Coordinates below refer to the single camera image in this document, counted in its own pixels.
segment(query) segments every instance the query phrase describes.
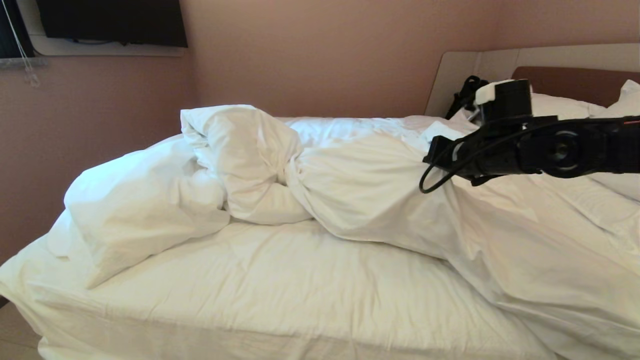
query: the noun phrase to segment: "wall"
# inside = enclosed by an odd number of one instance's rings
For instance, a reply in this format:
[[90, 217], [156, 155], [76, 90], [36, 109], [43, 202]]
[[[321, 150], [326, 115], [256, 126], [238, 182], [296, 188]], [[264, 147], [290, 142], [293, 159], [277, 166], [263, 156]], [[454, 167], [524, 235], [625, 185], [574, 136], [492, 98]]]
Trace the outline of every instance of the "wall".
[[179, 133], [185, 58], [48, 58], [34, 89], [0, 71], [0, 264], [46, 233], [84, 169]]
[[484, 50], [501, 0], [182, 0], [203, 105], [424, 113], [440, 57]]
[[639, 0], [507, 0], [493, 49], [640, 42]]

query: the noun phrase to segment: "mattress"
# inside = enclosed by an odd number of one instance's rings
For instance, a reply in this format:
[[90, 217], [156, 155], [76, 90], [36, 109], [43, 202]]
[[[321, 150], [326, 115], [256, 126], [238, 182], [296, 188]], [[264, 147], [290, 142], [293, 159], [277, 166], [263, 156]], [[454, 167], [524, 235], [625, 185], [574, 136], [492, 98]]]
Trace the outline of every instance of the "mattress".
[[48, 250], [64, 234], [0, 268], [48, 360], [555, 359], [447, 263], [315, 220], [233, 222], [93, 290]]

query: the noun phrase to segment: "floor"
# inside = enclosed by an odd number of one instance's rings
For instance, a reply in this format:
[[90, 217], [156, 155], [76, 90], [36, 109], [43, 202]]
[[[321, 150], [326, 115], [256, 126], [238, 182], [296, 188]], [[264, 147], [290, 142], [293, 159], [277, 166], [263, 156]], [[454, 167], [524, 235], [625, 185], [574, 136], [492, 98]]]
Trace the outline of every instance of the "floor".
[[38, 355], [40, 337], [9, 303], [0, 308], [0, 359], [42, 360]]

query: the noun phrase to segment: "headboard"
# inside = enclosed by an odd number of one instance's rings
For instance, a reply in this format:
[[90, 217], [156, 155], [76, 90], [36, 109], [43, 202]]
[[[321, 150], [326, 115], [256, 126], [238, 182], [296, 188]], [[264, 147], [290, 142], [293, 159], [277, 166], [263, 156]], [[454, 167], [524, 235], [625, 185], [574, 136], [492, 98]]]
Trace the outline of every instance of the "headboard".
[[608, 107], [618, 101], [620, 88], [628, 79], [640, 83], [640, 72], [525, 66], [513, 72], [513, 79], [529, 79], [539, 94]]
[[469, 75], [488, 81], [529, 78], [539, 93], [608, 106], [626, 79], [640, 81], [640, 43], [445, 53], [425, 115], [443, 117]]

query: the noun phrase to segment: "television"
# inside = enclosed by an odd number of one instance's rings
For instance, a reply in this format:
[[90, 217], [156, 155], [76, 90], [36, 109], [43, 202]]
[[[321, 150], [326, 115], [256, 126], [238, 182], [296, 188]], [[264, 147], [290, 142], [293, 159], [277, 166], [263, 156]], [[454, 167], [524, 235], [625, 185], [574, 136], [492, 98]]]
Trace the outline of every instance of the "television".
[[187, 47], [179, 0], [37, 0], [50, 38]]

